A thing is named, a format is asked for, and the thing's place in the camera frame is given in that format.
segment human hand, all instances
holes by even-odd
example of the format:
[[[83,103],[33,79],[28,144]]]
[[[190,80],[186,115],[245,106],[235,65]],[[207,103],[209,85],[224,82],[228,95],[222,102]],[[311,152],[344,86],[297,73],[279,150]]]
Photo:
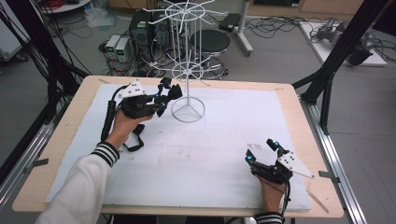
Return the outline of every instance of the human hand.
[[[139,119],[130,119],[125,116],[122,110],[119,110],[114,118],[113,130],[105,142],[108,142],[114,148],[120,148],[120,146],[128,140],[129,133],[137,127],[137,124],[142,121],[152,119],[152,117],[153,116],[151,115]]]
[[[280,200],[285,191],[285,184],[276,184],[259,177],[262,184],[263,212],[279,212]]]

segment chair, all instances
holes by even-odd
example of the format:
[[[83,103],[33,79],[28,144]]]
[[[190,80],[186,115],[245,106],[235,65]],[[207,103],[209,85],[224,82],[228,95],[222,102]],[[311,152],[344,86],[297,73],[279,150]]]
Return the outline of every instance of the chair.
[[[214,76],[205,78],[221,79],[221,76],[227,76],[229,74],[224,63],[217,58],[217,56],[225,53],[230,46],[230,38],[226,34],[217,30],[201,30],[191,35],[190,42],[193,49],[201,49],[201,55],[203,57],[201,60],[204,62],[202,67],[205,70],[213,70],[208,72],[213,73]]]

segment black and white striped cuff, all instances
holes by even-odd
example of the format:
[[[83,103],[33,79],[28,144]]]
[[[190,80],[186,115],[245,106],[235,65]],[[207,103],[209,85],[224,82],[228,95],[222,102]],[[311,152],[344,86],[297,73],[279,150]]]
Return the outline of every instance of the black and white striped cuff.
[[[255,219],[257,221],[257,224],[263,224],[263,223],[271,223],[271,224],[282,224],[282,217],[279,213],[277,212],[267,212],[267,213],[261,213],[255,216]]]
[[[120,153],[107,142],[101,142],[96,145],[96,149],[91,154],[99,156],[105,160],[110,167],[113,167],[116,161],[120,158]]]

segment wooden table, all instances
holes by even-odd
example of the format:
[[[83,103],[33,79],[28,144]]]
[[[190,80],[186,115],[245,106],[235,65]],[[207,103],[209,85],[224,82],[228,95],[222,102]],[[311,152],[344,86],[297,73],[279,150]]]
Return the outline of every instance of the wooden table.
[[[159,79],[139,78],[143,85],[157,85]],[[133,77],[86,77],[76,96],[67,108],[55,132],[49,140],[40,159],[49,159],[49,164],[34,168],[17,196],[13,209],[21,212],[40,212],[47,204],[45,199],[57,174],[64,153],[76,134],[86,111],[88,110],[96,91],[102,84],[127,84]],[[294,88],[289,84],[233,82],[208,80],[207,88],[224,88],[232,90],[274,91],[281,104],[285,121],[288,125],[291,142],[297,155],[310,169],[315,179],[305,178],[305,185],[312,209],[307,212],[287,212],[286,217],[341,217],[344,214],[337,193],[329,178],[318,176],[318,171],[327,171],[319,153],[318,145],[309,127],[300,101]],[[205,88],[195,81],[191,87]],[[147,207],[104,205],[103,213],[110,214],[152,214],[179,216],[222,216],[222,217],[252,217],[259,210],[246,208],[188,208],[188,207]]]

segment sleeve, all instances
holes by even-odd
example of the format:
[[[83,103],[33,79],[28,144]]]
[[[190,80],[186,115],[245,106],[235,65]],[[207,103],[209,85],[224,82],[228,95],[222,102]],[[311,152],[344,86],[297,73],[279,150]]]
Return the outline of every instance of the sleeve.
[[[119,152],[106,142],[99,143],[90,155],[79,158],[35,223],[96,223],[111,167],[119,158]]]
[[[278,212],[260,213],[254,217],[257,224],[282,224],[282,216]]]

